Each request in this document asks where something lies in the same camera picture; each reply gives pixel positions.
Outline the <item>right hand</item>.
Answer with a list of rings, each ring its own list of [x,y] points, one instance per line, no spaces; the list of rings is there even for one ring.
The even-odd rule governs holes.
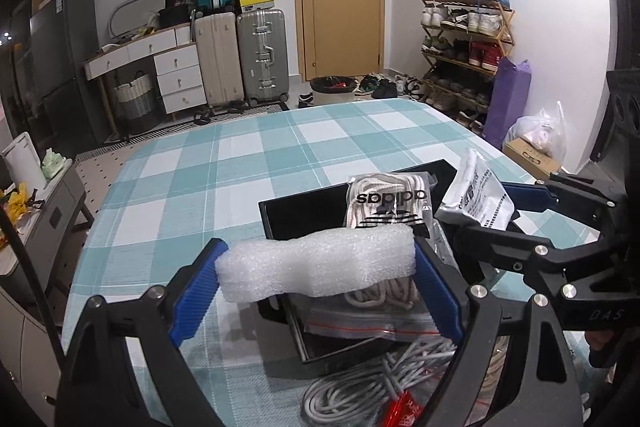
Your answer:
[[[612,367],[616,358],[616,349],[620,336],[613,331],[585,332],[589,346],[589,363],[595,369]]]

